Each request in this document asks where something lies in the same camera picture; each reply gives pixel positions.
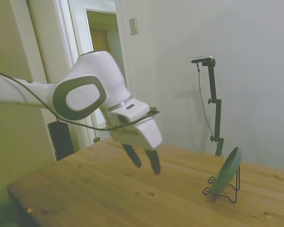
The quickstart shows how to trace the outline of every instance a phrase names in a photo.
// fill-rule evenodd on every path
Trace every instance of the wooden table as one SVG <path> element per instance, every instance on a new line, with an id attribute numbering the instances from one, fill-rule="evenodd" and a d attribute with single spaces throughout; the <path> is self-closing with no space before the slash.
<path id="1" fill-rule="evenodd" d="M 238 202 L 209 202 L 202 191 L 223 158 L 162 145 L 156 176 L 137 153 L 140 169 L 107 139 L 9 190 L 43 227 L 284 227 L 284 171 L 242 163 Z"/>

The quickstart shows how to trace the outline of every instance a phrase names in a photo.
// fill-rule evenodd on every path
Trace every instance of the white wall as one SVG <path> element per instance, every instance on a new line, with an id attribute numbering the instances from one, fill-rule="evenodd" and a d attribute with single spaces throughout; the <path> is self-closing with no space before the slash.
<path id="1" fill-rule="evenodd" d="M 46 82 L 25 0 L 0 0 L 0 72 Z M 39 108 L 0 105 L 0 227 L 17 226 L 7 186 L 55 162 L 46 125 L 54 120 Z"/>
<path id="2" fill-rule="evenodd" d="M 210 54 L 224 154 L 239 146 L 245 161 L 284 169 L 284 0 L 121 0 L 121 11 L 133 91 L 160 108 L 164 143 L 214 154 L 190 63 Z M 214 127 L 204 67 L 201 86 Z"/>

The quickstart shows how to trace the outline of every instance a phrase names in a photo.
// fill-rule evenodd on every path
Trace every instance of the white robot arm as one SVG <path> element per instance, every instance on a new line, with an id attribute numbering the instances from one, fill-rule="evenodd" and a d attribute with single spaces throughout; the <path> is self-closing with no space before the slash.
<path id="1" fill-rule="evenodd" d="M 26 80 L 16 81 L 35 93 L 56 115 L 68 120 L 88 117 L 100 107 L 108 128 L 137 122 L 111 130 L 111 137 L 121 143 L 137 167 L 141 161 L 133 146 L 144 148 L 155 174 L 160 173 L 157 146 L 162 142 L 160 131 L 150 107 L 131 97 L 124 78 L 106 51 L 81 55 L 69 74 L 60 82 L 43 84 Z M 24 86 L 0 74 L 0 103 L 46 108 Z"/>

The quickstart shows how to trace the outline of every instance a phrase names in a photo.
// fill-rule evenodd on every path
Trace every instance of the black wire stand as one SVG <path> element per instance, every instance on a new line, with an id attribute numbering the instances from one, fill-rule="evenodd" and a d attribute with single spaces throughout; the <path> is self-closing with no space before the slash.
<path id="1" fill-rule="evenodd" d="M 216 180 L 216 178 L 214 176 L 211 176 L 209 179 L 208 179 L 208 183 L 209 184 L 212 184 L 214 183 Z M 237 173 L 236 173 L 236 187 L 234 187 L 232 184 L 229 184 L 234 190 L 235 190 L 235 200 L 232 200 L 229 196 L 227 195 L 221 195 L 219 194 L 218 196 L 220 197 L 224 197 L 226 199 L 228 199 L 231 203 L 236 203 L 237 202 L 237 195 L 238 195 L 238 191 L 240 190 L 240 166 L 237 170 Z M 203 190 L 203 194 L 204 195 L 208 195 L 209 193 L 211 192 L 211 189 L 209 187 L 205 188 Z"/>

